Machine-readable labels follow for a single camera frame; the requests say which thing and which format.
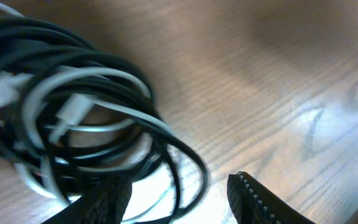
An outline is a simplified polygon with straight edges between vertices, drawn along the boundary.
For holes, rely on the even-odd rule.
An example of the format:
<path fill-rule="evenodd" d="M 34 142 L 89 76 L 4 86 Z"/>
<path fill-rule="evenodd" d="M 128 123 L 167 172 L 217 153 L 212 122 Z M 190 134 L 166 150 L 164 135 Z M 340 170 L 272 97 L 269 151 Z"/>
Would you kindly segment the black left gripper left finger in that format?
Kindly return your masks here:
<path fill-rule="evenodd" d="M 120 224 L 131 195 L 129 175 L 110 176 L 42 224 Z"/>

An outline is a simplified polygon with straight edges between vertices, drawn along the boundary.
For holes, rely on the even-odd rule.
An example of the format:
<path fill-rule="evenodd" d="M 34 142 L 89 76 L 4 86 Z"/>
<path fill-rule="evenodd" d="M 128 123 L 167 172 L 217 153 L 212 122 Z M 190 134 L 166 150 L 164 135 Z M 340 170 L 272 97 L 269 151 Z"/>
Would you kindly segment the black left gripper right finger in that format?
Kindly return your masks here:
<path fill-rule="evenodd" d="M 247 172 L 229 175 L 227 199 L 238 224 L 313 224 Z"/>

